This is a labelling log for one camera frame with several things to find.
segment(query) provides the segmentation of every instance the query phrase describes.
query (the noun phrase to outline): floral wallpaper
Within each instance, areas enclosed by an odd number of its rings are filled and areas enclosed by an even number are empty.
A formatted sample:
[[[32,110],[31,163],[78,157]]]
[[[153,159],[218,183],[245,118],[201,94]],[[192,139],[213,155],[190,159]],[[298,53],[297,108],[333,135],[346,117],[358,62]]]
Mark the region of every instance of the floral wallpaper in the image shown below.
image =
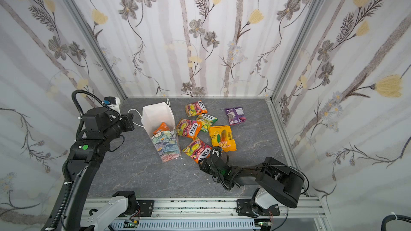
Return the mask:
[[[75,0],[128,96],[271,96],[312,0]]]
[[[410,25],[409,0],[325,0],[275,98],[333,230],[409,215]]]
[[[60,191],[79,122],[72,91],[117,94],[61,0],[0,5],[0,226],[39,230]],[[95,105],[78,100],[85,111]]]

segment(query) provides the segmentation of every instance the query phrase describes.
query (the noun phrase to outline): white paper bag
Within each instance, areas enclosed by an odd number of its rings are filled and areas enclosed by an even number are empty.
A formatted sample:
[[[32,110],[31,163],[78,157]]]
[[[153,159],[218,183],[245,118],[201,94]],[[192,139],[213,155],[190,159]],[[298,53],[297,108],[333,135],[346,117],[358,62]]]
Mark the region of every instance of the white paper bag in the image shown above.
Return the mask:
[[[181,156],[176,123],[168,99],[167,104],[161,102],[155,105],[144,106],[143,115],[140,116],[142,126],[135,124],[146,130],[163,162]],[[167,124],[170,131],[162,131],[153,136],[153,132],[156,131],[163,122]]]

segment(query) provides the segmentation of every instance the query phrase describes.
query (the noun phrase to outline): orange snack bag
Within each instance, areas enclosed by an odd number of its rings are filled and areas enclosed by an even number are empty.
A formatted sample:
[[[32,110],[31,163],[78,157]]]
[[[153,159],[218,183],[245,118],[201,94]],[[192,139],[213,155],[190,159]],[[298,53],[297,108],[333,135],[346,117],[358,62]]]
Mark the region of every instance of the orange snack bag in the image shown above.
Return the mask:
[[[213,146],[219,146],[225,152],[237,151],[230,126],[211,126],[208,128],[208,132]]]
[[[170,131],[166,123],[161,123],[161,125],[153,132],[154,135],[160,133],[161,131]]]

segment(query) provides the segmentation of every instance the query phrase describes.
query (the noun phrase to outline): cable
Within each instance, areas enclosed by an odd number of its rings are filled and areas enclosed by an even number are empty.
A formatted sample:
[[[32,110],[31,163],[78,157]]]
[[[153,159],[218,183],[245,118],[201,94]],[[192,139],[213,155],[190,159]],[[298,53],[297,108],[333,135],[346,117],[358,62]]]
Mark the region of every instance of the cable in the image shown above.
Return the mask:
[[[108,110],[113,111],[114,113],[116,113],[117,116],[118,116],[118,118],[120,119],[120,117],[121,117],[120,113],[119,113],[118,111],[116,111],[116,110],[111,109],[110,107],[108,107],[108,106],[107,106],[106,104],[104,104],[104,102],[101,101],[97,96],[95,96],[95,95],[93,95],[93,94],[91,94],[90,92],[85,91],[85,90],[75,90],[75,91],[73,91],[73,93],[71,94],[71,99],[73,100],[73,103],[74,103],[74,105],[76,106],[76,108],[77,108],[77,110],[79,111],[79,114],[80,114],[80,123],[79,123],[79,127],[77,128],[77,132],[76,132],[76,140],[81,139],[81,137],[79,138],[79,134],[80,134],[81,130],[83,129],[83,125],[84,125],[84,120],[83,120],[84,112],[83,112],[83,109],[81,108],[81,106],[80,106],[80,104],[79,104],[79,102],[77,101],[77,98],[76,98],[76,95],[77,95],[78,93],[83,93],[83,94],[86,94],[86,95],[91,96],[92,98],[94,98],[95,100],[97,100],[97,101],[100,103],[100,105],[102,105],[104,108],[107,108]]]
[[[123,143],[124,143],[124,141],[126,140],[126,138],[125,138],[123,135],[120,135],[120,136],[123,138],[123,142],[122,142],[121,145],[120,145],[120,146],[122,146]],[[109,149],[109,152],[114,152],[115,150],[119,149],[120,146],[118,146],[118,147],[117,147],[116,149],[114,149],[114,150],[110,150],[110,149]]]
[[[257,169],[262,169],[262,168],[265,168],[265,167],[290,167],[290,168],[292,168],[292,169],[295,169],[296,171],[300,172],[300,173],[305,177],[305,179],[307,180],[307,188],[306,188],[306,190],[304,190],[304,192],[302,192],[301,194],[305,194],[306,191],[308,190],[308,188],[310,187],[310,182],[308,181],[307,176],[306,176],[301,170],[297,169],[296,167],[288,166],[288,165],[274,164],[274,165],[265,165],[265,166],[262,166],[262,167],[257,167],[256,170],[257,170]]]
[[[278,228],[280,228],[282,225],[284,225],[284,223],[285,223],[285,221],[287,220],[287,218],[288,218],[288,207],[287,207],[287,215],[285,215],[284,221],[281,223],[281,225],[279,225],[278,227],[276,227],[276,228],[274,228],[274,229],[271,229],[270,231],[274,231],[275,229],[278,229]]]
[[[385,217],[383,219],[383,222],[381,223],[381,231],[387,231],[386,225],[388,222],[390,222],[391,220],[402,220],[408,223],[411,223],[411,218],[404,216],[404,215],[388,215],[387,217]]]
[[[71,181],[71,177],[70,177],[70,173],[67,169],[67,165],[69,164],[69,160],[66,160],[63,164],[63,176],[64,176],[64,195],[63,195],[63,200],[61,201],[60,207],[57,210],[57,213],[54,216],[53,221],[51,222],[48,230],[53,230],[57,227],[57,224],[59,222],[59,220],[61,219],[61,214],[64,211],[64,208],[66,206],[67,200],[69,198],[70,195],[70,191],[71,191],[71,186],[72,186],[72,181]]]

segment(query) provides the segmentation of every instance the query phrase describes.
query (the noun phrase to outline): metal bracket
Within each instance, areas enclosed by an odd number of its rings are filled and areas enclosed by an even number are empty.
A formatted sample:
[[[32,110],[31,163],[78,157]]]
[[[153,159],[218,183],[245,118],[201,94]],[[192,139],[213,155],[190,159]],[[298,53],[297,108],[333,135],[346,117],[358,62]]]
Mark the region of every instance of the metal bracket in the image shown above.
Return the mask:
[[[253,212],[250,201],[251,200],[244,200],[244,199],[237,200],[236,212],[238,213],[239,216],[247,216],[247,217],[255,216],[255,213]],[[260,216],[270,216],[270,211],[273,216],[280,216],[280,210],[278,208],[278,204],[270,206],[270,208],[264,210],[264,212],[260,214]]]

